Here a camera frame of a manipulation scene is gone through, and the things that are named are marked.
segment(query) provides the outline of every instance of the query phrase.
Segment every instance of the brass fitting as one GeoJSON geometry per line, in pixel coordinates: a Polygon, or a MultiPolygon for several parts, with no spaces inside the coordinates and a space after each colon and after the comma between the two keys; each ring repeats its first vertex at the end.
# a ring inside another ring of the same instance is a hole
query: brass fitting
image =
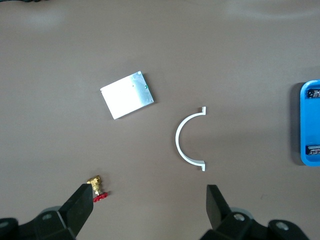
{"type": "Polygon", "coordinates": [[[104,199],[108,196],[108,193],[104,192],[102,189],[101,179],[99,175],[88,179],[86,183],[91,184],[94,193],[97,195],[95,198],[93,198],[94,202],[97,202],[100,199],[104,199]]]}

